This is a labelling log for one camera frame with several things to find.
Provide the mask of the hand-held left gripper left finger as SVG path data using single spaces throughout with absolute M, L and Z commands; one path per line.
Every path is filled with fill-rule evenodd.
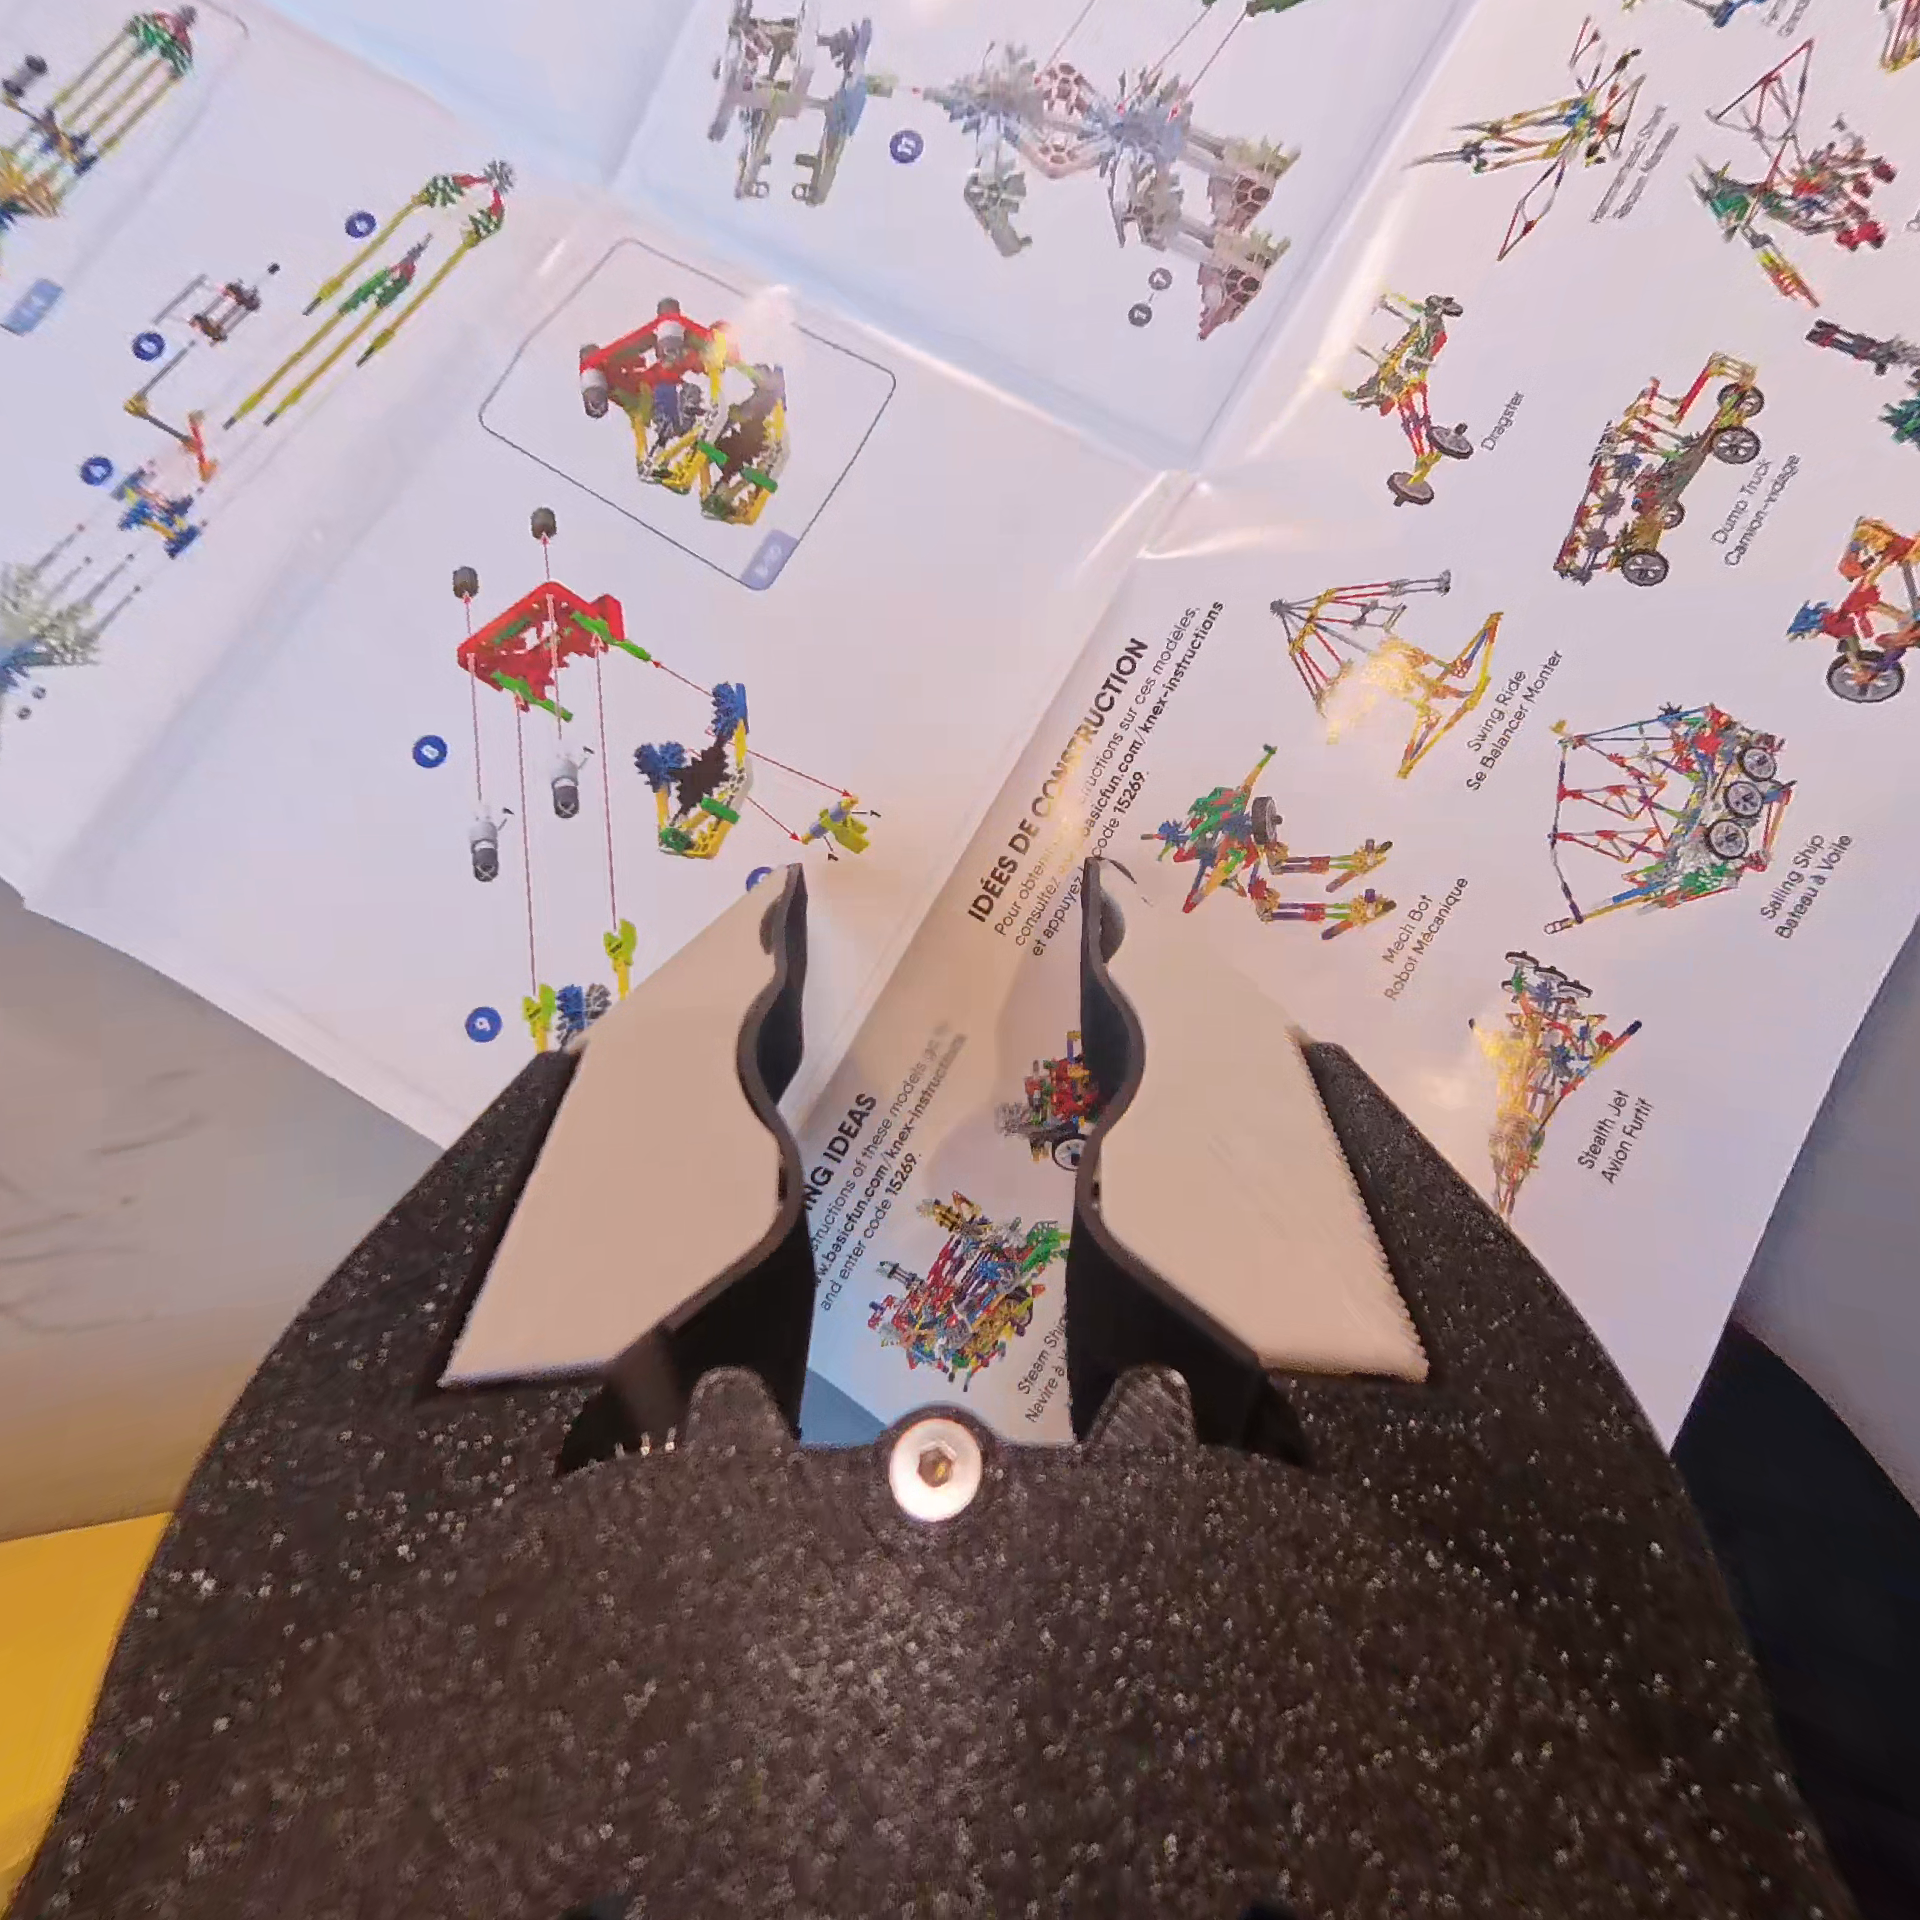
M 443 1385 L 596 1376 L 613 1434 L 666 1437 L 735 1367 L 799 1427 L 814 1265 L 778 1101 L 805 976 L 807 879 L 787 866 L 602 1017 Z

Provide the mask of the grey desk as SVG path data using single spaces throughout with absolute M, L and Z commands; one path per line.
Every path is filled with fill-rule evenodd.
M 285 1322 L 436 1148 L 3 893 L 3 1535 L 167 1509 Z M 1734 1319 L 1915 1501 L 1918 955 L 1847 1050 Z

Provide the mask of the colourful instruction booklet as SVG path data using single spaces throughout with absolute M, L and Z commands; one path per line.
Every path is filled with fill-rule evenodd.
M 4 880 L 451 1140 L 805 864 L 1064 1431 L 1080 856 L 1672 1431 L 1915 924 L 1915 4 L 4 4 Z

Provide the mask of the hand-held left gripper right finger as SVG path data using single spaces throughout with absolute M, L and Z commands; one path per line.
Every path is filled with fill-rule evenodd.
M 1272 1373 L 1423 1383 L 1306 1047 L 1280 1003 L 1090 858 L 1079 1011 L 1101 1092 L 1067 1255 L 1072 1434 L 1117 1378 L 1187 1380 L 1208 1445 L 1286 1445 Z

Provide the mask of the yellow plastic bin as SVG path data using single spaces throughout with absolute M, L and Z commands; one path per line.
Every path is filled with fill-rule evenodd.
M 3 1543 L 3 1897 L 31 1864 L 168 1515 Z

